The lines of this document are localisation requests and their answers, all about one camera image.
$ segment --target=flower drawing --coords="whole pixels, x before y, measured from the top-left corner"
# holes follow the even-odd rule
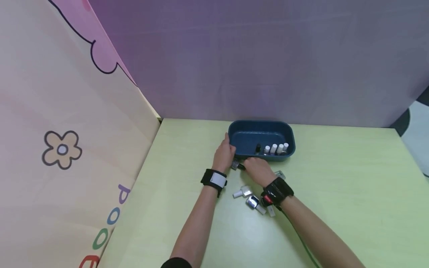
[[[54,131],[45,134],[45,143],[48,146],[42,154],[42,161],[47,166],[58,164],[60,169],[69,169],[72,160],[77,160],[82,155],[82,149],[77,146],[79,136],[69,130],[61,137]]]

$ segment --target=purple wall panel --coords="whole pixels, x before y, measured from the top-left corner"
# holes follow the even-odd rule
[[[426,0],[90,0],[162,117],[388,126],[429,84]]]

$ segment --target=black sleeve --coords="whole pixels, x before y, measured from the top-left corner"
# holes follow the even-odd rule
[[[171,258],[161,268],[192,268],[192,266],[185,259]]]

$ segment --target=forearm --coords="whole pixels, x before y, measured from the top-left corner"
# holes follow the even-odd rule
[[[323,267],[364,267],[341,238],[298,198],[287,197],[281,208]]]
[[[180,257],[187,260],[193,268],[201,266],[211,223],[216,205],[218,191],[204,186],[176,240],[170,258]]]

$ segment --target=printed letter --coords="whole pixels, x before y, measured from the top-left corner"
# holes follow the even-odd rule
[[[125,188],[124,186],[122,186],[122,185],[118,185],[118,188],[121,190],[121,192],[119,193],[119,204],[123,204],[124,202],[125,202],[125,200],[128,198],[128,194],[131,192],[131,190],[130,189],[128,189],[128,188]],[[122,193],[127,193],[127,195],[125,196],[125,198],[124,199],[122,199]]]
[[[116,219],[115,220],[111,220],[110,217],[112,216],[113,212],[116,211]],[[109,216],[107,217],[107,224],[109,225],[113,225],[116,223],[116,221],[119,219],[119,213],[121,212],[121,210],[118,207],[115,207],[114,209],[112,209],[112,211],[110,212]]]
[[[103,242],[101,242],[101,244],[98,244],[97,242],[98,242],[98,239],[100,238],[101,234],[104,234],[104,240],[103,240]],[[107,228],[101,229],[98,232],[97,237],[95,238],[94,242],[92,243],[92,248],[95,250],[101,248],[104,245],[104,243],[106,242],[108,236],[109,236],[109,232],[107,231]]]
[[[100,258],[98,256],[88,255],[88,256],[86,256],[86,257],[83,258],[81,264],[79,265],[79,268],[83,268],[83,265],[86,262],[90,262],[89,268],[93,268],[94,263],[95,263],[95,267],[97,267],[99,261],[100,261]]]

